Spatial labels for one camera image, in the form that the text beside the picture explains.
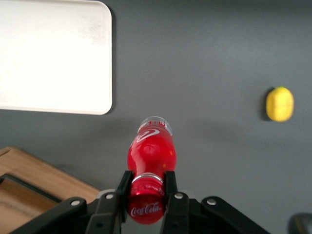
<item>yellow lemon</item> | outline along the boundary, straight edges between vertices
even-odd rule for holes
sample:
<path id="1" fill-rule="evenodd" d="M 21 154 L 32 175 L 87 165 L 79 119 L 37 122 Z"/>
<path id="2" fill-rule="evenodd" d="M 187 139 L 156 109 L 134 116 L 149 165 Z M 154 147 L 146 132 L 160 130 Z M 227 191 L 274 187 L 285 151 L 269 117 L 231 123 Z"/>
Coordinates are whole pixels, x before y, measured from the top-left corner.
<path id="1" fill-rule="evenodd" d="M 285 87 L 277 87 L 267 95 L 267 115 L 274 121 L 284 122 L 293 115 L 293 103 L 293 94 Z"/>

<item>gray surface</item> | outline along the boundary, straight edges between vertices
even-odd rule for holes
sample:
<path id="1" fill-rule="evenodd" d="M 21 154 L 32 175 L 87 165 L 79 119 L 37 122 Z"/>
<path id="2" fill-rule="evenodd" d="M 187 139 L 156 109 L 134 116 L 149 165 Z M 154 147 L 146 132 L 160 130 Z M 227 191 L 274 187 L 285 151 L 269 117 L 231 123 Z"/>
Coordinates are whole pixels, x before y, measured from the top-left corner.
<path id="1" fill-rule="evenodd" d="M 292 214 L 312 212 L 312 6 L 270 2 L 105 1 L 114 14 L 111 112 L 0 110 L 0 147 L 114 188 L 140 122 L 158 115 L 174 132 L 180 189 L 220 196 L 286 233 Z M 294 115 L 264 121 L 263 97 L 279 85 L 293 92 Z M 159 226 L 128 220 L 123 233 Z"/>

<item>white cutting board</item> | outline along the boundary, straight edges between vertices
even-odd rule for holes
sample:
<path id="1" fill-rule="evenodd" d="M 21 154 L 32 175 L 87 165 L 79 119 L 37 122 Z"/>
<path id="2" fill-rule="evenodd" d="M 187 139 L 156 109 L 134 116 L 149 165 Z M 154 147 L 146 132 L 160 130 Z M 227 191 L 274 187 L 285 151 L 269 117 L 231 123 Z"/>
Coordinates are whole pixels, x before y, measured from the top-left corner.
<path id="1" fill-rule="evenodd" d="M 84 0 L 0 0 L 0 109 L 102 115 L 112 17 Z"/>

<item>wooden cutting board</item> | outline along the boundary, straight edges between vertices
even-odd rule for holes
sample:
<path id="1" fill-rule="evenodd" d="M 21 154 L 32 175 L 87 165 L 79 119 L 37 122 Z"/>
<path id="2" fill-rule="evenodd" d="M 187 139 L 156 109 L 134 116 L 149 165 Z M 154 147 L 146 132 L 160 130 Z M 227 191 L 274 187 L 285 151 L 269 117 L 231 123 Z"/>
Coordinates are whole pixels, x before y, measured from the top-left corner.
<path id="1" fill-rule="evenodd" d="M 48 163 L 13 147 L 0 150 L 0 176 L 10 174 L 44 192 L 65 200 L 73 196 L 92 202 L 99 190 Z M 20 184 L 0 183 L 0 234 L 7 234 L 57 203 Z"/>

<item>red bottle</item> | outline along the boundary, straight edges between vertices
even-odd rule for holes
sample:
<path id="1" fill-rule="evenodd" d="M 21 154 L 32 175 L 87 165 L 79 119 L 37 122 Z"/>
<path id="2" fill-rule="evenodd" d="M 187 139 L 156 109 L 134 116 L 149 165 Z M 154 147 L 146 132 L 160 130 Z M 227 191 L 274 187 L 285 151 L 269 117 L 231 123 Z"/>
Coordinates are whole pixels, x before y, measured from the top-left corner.
<path id="1" fill-rule="evenodd" d="M 128 197 L 128 214 L 141 224 L 160 220 L 165 212 L 164 173 L 174 171 L 176 151 L 166 120 L 149 117 L 141 123 L 128 153 L 134 172 Z"/>

